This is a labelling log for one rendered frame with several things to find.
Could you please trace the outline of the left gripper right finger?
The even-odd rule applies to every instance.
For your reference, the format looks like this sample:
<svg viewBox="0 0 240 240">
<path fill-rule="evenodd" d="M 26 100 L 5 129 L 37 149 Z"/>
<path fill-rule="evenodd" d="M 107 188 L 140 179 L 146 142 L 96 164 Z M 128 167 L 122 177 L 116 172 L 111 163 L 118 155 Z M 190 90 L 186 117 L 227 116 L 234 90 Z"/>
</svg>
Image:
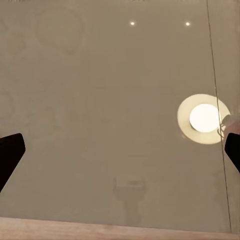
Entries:
<svg viewBox="0 0 240 240">
<path fill-rule="evenodd" d="M 229 133 L 224 150 L 240 172 L 240 134 Z"/>
</svg>

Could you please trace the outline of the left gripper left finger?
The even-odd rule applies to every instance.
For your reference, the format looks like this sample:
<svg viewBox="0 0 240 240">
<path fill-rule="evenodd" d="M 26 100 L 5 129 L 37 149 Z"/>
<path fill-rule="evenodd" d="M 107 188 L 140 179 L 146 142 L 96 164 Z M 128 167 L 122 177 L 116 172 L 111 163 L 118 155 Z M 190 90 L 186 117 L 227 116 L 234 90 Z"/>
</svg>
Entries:
<svg viewBox="0 0 240 240">
<path fill-rule="evenodd" d="M 0 192 L 26 151 L 21 133 L 0 138 Z"/>
</svg>

